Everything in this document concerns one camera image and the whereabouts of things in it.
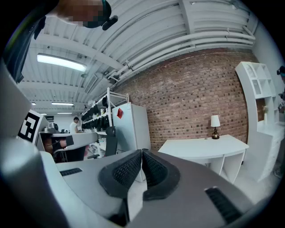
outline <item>lamp shade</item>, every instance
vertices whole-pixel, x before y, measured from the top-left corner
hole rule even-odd
[[[211,116],[211,126],[212,127],[220,126],[220,121],[219,121],[218,115]]]

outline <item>white shelf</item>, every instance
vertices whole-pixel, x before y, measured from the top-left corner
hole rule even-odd
[[[273,142],[284,138],[285,128],[279,124],[278,100],[267,66],[241,62],[236,67],[236,72],[243,87],[248,110],[249,148],[246,150],[244,161],[248,174],[254,180],[260,181],[266,177],[263,173],[265,164],[273,156]],[[268,108],[267,123],[258,121],[256,99],[260,98],[264,98]]]
[[[93,105],[90,108],[93,108],[95,105],[97,105],[98,108],[106,108],[105,106],[103,106],[103,103],[102,103],[102,100],[103,100],[103,98],[105,96],[107,96],[107,100],[110,101],[115,107],[117,105],[119,105],[119,104],[122,104],[123,102],[128,102],[128,97],[129,97],[128,94],[122,95],[122,94],[117,94],[117,93],[114,93],[114,92],[111,92],[111,91],[109,91],[109,93],[108,93],[108,90],[107,90],[106,94],[102,98],[100,98],[99,101],[94,102]]]
[[[262,97],[271,97],[272,93],[267,79],[259,79],[259,83],[261,85]]]
[[[107,135],[104,131],[95,131],[97,134]]]
[[[93,117],[91,120],[88,120],[88,121],[83,122],[83,123],[88,123],[88,122],[90,122],[90,121],[92,121],[92,120],[99,119],[99,118],[104,117],[104,116],[106,116],[106,115],[107,115],[107,113],[105,112],[103,115],[100,115],[100,116],[97,116],[97,117]]]

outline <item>white table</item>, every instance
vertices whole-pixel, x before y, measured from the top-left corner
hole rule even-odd
[[[210,169],[234,183],[247,148],[247,144],[227,134],[219,139],[169,139],[159,152],[200,164],[210,163]]]

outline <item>office chair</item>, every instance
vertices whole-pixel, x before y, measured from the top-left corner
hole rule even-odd
[[[116,137],[116,129],[110,126],[106,129],[106,152],[105,157],[115,155],[117,153],[118,139]]]

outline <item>wall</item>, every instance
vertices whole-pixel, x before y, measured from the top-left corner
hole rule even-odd
[[[252,51],[260,63],[265,63],[267,65],[275,85],[276,93],[283,93],[285,85],[281,77],[276,74],[276,71],[280,66],[285,66],[284,59],[274,42],[274,39],[261,22],[258,23],[254,35],[256,37],[256,41]],[[283,114],[280,114],[280,120],[284,121]]]
[[[211,115],[220,134],[247,141],[247,108],[235,72],[240,61],[257,62],[250,50],[207,49],[178,56],[141,72],[115,88],[146,106],[151,147],[167,139],[211,136]]]
[[[68,129],[70,124],[73,122],[74,115],[55,115],[53,121],[58,125],[58,130],[61,131],[62,129]]]

